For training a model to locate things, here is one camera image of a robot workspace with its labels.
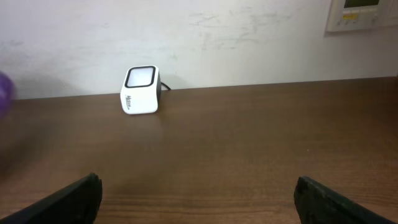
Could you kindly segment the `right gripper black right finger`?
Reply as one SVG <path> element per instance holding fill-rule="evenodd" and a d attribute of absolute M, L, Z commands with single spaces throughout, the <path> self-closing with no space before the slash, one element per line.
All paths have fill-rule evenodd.
<path fill-rule="evenodd" d="M 303 224 L 394 224 L 307 176 L 298 178 L 294 204 Z"/>

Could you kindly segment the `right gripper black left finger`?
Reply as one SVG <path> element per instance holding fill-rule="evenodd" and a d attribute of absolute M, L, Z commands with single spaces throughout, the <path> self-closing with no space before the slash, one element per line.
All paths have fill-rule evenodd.
<path fill-rule="evenodd" d="M 93 224 L 101 204 L 102 181 L 94 173 L 1 219 L 3 224 Z"/>

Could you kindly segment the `purple red Carefree pack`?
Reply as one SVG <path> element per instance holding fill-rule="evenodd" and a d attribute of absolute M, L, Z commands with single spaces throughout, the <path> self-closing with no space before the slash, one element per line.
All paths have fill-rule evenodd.
<path fill-rule="evenodd" d="M 15 86 L 13 81 L 6 75 L 4 72 L 0 73 L 0 91 L 1 91 L 1 104 L 0 104 L 0 113 L 1 117 L 3 117 L 11 107 L 11 101 L 14 97 Z"/>

